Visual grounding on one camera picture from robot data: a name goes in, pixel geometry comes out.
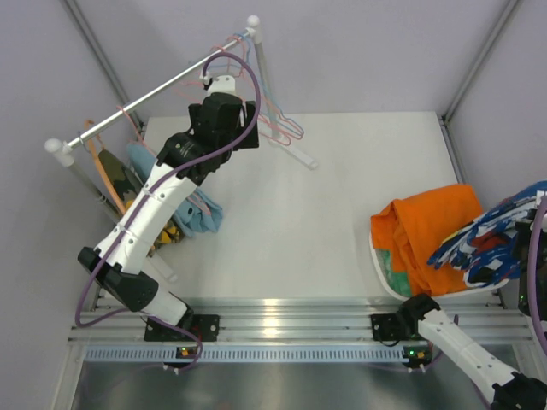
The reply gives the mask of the blue white patterned trousers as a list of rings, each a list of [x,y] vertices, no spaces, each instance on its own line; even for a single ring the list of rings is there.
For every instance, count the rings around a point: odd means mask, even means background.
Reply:
[[[462,272],[464,284],[470,288],[518,278],[520,262],[513,256],[517,225],[533,218],[540,191],[546,191],[544,180],[502,200],[447,237],[427,265],[436,270],[448,266]]]

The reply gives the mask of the pink hanger with orange trousers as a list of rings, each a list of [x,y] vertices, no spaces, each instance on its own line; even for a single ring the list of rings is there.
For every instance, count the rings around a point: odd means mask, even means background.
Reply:
[[[262,98],[261,113],[258,116],[259,135],[267,138],[271,144],[285,147],[302,139],[304,129],[294,119],[285,115],[274,97],[262,44],[257,42],[248,30],[235,32],[227,40],[240,49],[240,58],[250,66],[255,65],[258,71],[257,80]],[[207,75],[213,81],[232,79],[236,85],[245,85],[243,90],[236,91],[238,97],[243,98],[246,93],[252,91],[250,76],[241,64],[230,58],[221,58],[217,63],[209,65]]]

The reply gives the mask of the blue wire hanger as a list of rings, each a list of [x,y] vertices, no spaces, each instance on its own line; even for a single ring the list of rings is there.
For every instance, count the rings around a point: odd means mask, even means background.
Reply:
[[[281,107],[275,101],[271,90],[271,81],[268,71],[266,54],[262,45],[262,33],[258,28],[247,26],[244,32],[236,32],[234,36],[238,40],[245,40],[250,44],[256,55],[256,66],[260,74],[262,87],[262,102],[266,107],[266,113],[261,114],[262,123],[270,130],[269,138],[281,140],[281,144],[289,145],[293,139],[301,140],[304,136],[304,129],[292,118],[285,115]]]

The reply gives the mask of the light blue trousers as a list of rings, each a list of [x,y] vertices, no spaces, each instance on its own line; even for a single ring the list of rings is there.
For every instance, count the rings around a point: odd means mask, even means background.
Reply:
[[[129,143],[126,147],[130,164],[144,183],[150,176],[156,158],[142,144]],[[173,215],[174,222],[188,237],[197,233],[218,232],[223,220],[223,209],[202,190],[196,188]]]

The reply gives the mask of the orange trousers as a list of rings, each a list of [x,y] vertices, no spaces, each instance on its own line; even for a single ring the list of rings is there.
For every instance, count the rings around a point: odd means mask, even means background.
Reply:
[[[463,273],[449,266],[438,270],[427,261],[452,233],[482,214],[469,184],[453,184],[391,201],[370,218],[375,249],[391,252],[394,268],[408,274],[413,296],[462,292]]]

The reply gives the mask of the green white patterned trousers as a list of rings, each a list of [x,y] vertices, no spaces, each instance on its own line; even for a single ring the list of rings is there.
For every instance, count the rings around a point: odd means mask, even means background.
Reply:
[[[404,270],[394,268],[391,252],[376,249],[375,255],[379,263],[380,276],[384,279],[387,289],[396,296],[409,298],[413,295],[408,274]]]

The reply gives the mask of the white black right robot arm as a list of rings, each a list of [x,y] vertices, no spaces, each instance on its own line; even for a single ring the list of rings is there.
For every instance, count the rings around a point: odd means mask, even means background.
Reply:
[[[528,241],[528,254],[535,268],[522,280],[536,274],[535,290],[521,286],[519,308],[530,316],[538,311],[537,325],[546,321],[546,223],[521,222],[518,242]],[[437,345],[475,384],[491,409],[545,409],[546,383],[530,378],[491,355],[469,337],[428,295],[405,301],[397,311],[398,326],[408,338],[423,337]]]

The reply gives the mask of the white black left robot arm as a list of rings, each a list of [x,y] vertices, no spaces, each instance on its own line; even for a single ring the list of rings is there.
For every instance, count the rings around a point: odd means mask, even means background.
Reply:
[[[120,223],[79,263],[124,308],[156,318],[175,339],[188,337],[193,311],[144,271],[161,230],[196,188],[226,163],[234,150],[258,145],[256,104],[214,92],[189,107],[191,126],[166,140],[150,175]]]

